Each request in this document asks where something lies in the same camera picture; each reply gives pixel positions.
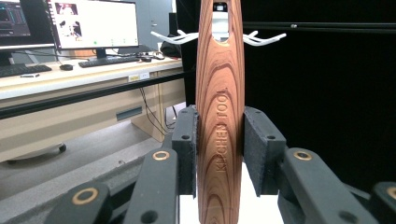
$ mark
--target computer monitor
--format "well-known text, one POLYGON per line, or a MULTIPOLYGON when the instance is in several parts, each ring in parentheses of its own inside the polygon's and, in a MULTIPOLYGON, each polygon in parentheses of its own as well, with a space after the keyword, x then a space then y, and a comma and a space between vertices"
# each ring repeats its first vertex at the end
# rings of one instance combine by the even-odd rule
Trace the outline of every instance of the computer monitor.
POLYGON ((122 1, 47 0, 57 50, 138 47, 136 5, 122 1))
POLYGON ((53 42, 42 0, 0 0, 0 66, 12 64, 12 52, 54 48, 53 42))

